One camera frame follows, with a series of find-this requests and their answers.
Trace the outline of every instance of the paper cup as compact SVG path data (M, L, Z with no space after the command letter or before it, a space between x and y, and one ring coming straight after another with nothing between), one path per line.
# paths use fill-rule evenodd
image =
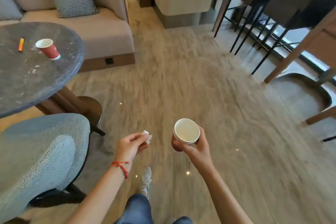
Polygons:
M53 40L51 39L46 38L38 40L35 46L51 60L57 60L61 57L60 53L56 49L56 46L54 45Z
M199 139L200 134L200 128L193 120L186 118L180 119L174 125L171 146L176 151L182 151L174 144L175 140L191 145Z

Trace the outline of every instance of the orange lighter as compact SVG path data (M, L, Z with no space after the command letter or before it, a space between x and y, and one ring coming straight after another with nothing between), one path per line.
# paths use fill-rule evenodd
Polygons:
M22 37L20 39L20 44L19 44L19 52L22 52L23 49L23 44L25 43L25 39Z

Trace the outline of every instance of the hand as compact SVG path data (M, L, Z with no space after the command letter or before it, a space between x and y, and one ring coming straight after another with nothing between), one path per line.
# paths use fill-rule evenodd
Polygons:
M119 140L117 153L114 161L128 161L129 164L124 165L130 171L135 155L148 148L145 142L148 138L147 134L141 135L142 132L131 134Z
M196 147L192 147L191 145L187 145L178 140L175 140L174 144L188 155L199 173L204 175L204 173L212 170L214 167L210 155L209 144L205 138L204 129L200 126L198 127L201 134L199 135L199 139L196 142Z

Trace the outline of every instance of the person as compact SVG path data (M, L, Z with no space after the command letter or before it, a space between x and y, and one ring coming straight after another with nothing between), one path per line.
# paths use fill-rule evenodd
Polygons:
M253 224L214 167L204 130L201 127L199 129L201 134L195 147L180 141L174 141L174 143L188 155L203 177L221 223ZM147 134L142 135L140 132L120 139L115 162L129 162L123 164L125 171L129 172L136 154L148 148L149 145L145 143L147 138ZM151 207L148 201L151 175L150 168L146 167L142 175L142 193L134 194L128 199L123 215L115 224L153 224ZM67 224L100 224L124 179L125 172L122 168L111 165L70 216ZM184 216L174 221L173 224L192 224L192 221Z

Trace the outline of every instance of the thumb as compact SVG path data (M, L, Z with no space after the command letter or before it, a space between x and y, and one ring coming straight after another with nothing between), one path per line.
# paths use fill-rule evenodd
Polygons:
M179 147L181 150L183 150L188 156L189 154L194 150L194 148L190 145L187 145L181 141L175 140L173 142L177 147Z
M133 143L139 147L141 144L143 144L148 139L148 137L149 137L148 134L143 134L139 138L135 139Z

